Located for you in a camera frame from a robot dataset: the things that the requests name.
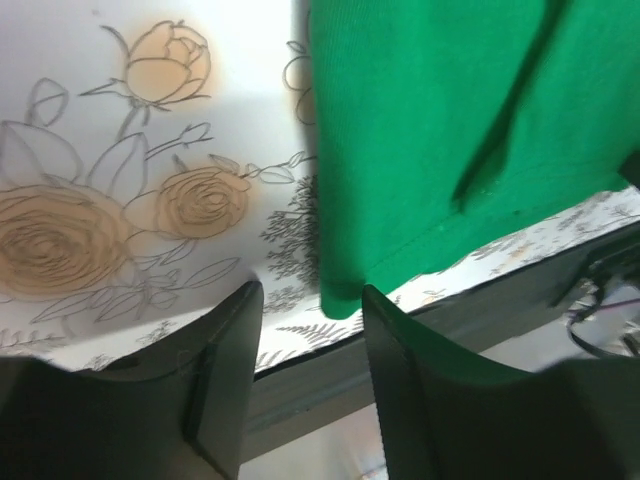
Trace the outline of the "green t shirt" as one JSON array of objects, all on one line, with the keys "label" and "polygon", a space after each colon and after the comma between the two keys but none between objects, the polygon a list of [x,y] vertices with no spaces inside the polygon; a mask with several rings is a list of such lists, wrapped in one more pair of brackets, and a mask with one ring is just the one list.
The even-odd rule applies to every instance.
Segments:
[{"label": "green t shirt", "polygon": [[626,185],[635,1],[315,1],[309,31],[331,319]]}]

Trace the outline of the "floral table cloth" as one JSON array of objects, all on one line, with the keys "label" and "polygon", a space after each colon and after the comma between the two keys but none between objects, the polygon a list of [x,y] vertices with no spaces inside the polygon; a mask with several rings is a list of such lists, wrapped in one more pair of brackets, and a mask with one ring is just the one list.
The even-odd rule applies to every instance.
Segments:
[{"label": "floral table cloth", "polygon": [[[267,367],[316,349],[315,1],[1,5],[1,355],[102,370],[265,291]],[[629,182],[391,292],[413,309],[639,219]]]}]

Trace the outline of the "aluminium frame rail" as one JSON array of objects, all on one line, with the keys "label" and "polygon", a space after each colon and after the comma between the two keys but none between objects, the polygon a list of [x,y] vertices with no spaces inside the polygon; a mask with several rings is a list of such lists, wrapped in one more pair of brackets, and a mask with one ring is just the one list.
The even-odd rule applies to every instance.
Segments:
[{"label": "aluminium frame rail", "polygon": [[374,403],[369,374],[320,386],[277,386],[271,377],[254,383],[241,461],[246,463]]}]

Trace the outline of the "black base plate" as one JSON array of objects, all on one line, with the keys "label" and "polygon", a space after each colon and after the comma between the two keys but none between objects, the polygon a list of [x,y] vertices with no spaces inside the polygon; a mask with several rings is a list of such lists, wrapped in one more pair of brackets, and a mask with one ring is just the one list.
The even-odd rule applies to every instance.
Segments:
[{"label": "black base plate", "polygon": [[[441,298],[411,311],[411,316],[464,348],[481,352],[520,337],[567,313],[595,295],[605,275],[639,266],[639,227],[629,225],[608,235],[552,255],[532,265]],[[273,355],[258,356],[255,383],[261,389],[326,388],[366,373],[363,318],[328,325],[287,326],[307,334],[316,349],[267,367]]]}]

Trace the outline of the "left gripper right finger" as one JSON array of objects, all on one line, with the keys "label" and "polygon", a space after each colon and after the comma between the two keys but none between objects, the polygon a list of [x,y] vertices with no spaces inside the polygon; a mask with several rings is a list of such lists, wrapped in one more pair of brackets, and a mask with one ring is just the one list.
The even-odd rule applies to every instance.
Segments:
[{"label": "left gripper right finger", "polygon": [[362,312],[390,478],[638,477],[637,359],[526,372],[422,325],[372,286]]}]

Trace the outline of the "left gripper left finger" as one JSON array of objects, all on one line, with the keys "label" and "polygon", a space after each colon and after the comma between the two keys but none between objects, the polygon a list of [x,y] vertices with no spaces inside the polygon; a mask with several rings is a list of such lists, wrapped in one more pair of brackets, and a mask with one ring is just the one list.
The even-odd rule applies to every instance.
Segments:
[{"label": "left gripper left finger", "polygon": [[5,479],[234,479],[262,326],[263,288],[101,371],[1,362]]}]

